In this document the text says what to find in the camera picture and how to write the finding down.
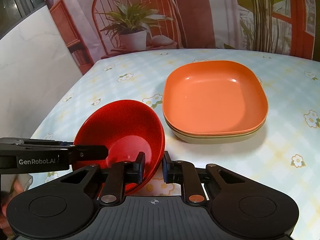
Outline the left human hand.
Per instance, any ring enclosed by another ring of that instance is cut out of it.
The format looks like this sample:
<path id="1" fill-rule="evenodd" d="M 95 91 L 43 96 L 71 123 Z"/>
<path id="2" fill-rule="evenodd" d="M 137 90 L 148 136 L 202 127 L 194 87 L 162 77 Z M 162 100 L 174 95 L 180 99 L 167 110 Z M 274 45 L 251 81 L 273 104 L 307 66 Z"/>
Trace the left human hand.
<path id="1" fill-rule="evenodd" d="M 26 191 L 33 182 L 30 174 L 1 175 L 1 239 L 12 239 L 14 234 L 7 220 L 7 207 L 18 194 Z"/>

